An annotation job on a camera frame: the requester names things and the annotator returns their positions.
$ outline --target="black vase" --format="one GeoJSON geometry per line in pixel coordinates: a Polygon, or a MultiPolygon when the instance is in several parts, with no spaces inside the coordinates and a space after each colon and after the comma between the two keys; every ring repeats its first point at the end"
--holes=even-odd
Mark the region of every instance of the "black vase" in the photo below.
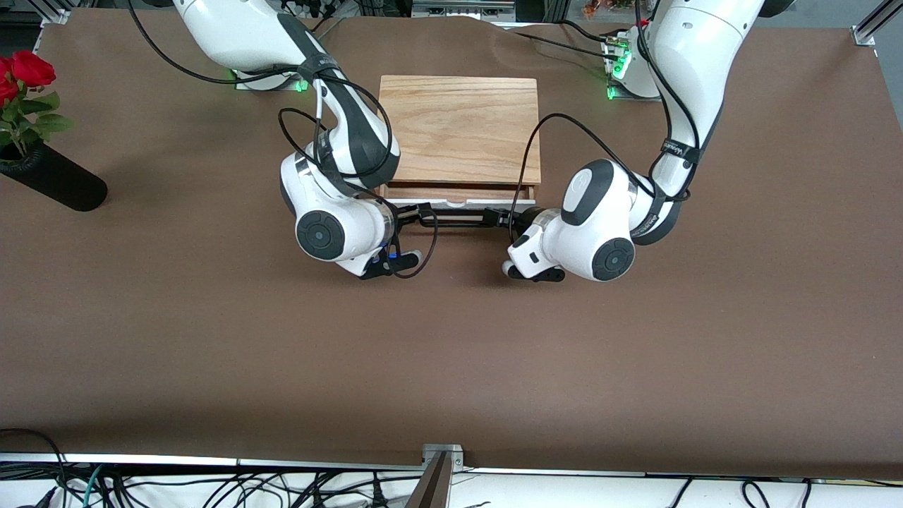
{"type": "MultiPolygon", "coordinates": [[[[20,156],[14,145],[0,151],[0,159],[20,156]]],[[[107,198],[103,180],[44,143],[29,146],[22,160],[0,162],[0,173],[79,212],[94,210],[107,198]]]]}

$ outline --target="brown table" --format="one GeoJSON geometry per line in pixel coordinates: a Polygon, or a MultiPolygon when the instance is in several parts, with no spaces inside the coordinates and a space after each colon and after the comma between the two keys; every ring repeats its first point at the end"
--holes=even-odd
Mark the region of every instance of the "brown table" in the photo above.
{"type": "MultiPolygon", "coordinates": [[[[175,15],[142,16],[225,74],[175,15]]],[[[369,89],[537,78],[541,114],[638,170],[664,137],[660,105],[605,99],[593,57],[489,24],[350,19],[324,43],[369,89]]],[[[275,112],[311,94],[183,76],[123,11],[76,11],[41,53],[79,122],[53,145],[110,196],[83,214],[0,181],[0,425],[70,452],[414,464],[460,443],[468,466],[903,478],[903,136],[843,30],[752,32],[676,230],[608,285],[507,280],[501,230],[357,281],[298,249],[279,196],[275,112]]],[[[603,156],[544,128],[539,202],[603,156]]]]}

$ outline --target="green stem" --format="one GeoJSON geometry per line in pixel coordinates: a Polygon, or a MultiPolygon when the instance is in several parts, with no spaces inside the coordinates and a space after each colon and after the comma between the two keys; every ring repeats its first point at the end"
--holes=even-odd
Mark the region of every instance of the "green stem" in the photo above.
{"type": "Polygon", "coordinates": [[[19,155],[22,158],[25,158],[25,145],[22,143],[19,132],[16,124],[13,124],[13,130],[10,132],[10,137],[13,139],[13,145],[15,145],[15,149],[19,151],[19,155]]]}

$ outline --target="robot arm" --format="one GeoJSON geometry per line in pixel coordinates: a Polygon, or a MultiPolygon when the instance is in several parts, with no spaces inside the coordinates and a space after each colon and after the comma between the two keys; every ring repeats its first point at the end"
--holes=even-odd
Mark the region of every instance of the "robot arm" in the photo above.
{"type": "Polygon", "coordinates": [[[503,271],[532,278],[560,266],[583,278],[607,281],[630,268],[634,244],[661,240],[674,228],[721,114],[728,72],[764,0],[659,0],[647,30],[657,71],[640,47],[638,28],[628,33],[633,62],[619,81],[641,97],[660,94],[668,137],[651,178],[608,160],[584,166],[571,180],[562,209],[534,219],[508,248],[503,271]]]}
{"type": "Polygon", "coordinates": [[[364,276],[396,231],[393,213],[378,202],[354,199],[361,188],[392,180],[398,143],[347,82],[339,65],[295,17],[266,0],[173,2],[192,37],[214,62],[253,75],[273,66],[297,66],[338,121],[283,160],[281,187],[295,216],[299,246],[315,259],[364,276]]]}

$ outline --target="red rose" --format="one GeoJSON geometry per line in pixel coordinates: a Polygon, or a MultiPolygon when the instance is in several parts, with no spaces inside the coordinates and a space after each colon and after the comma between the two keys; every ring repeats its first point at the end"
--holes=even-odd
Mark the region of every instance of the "red rose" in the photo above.
{"type": "Polygon", "coordinates": [[[6,73],[12,71],[13,61],[0,56],[0,107],[6,99],[13,100],[19,93],[19,85],[6,78],[6,73]]]}
{"type": "Polygon", "coordinates": [[[53,66],[32,52],[13,53],[13,76],[29,88],[49,85],[56,80],[53,66]]]}

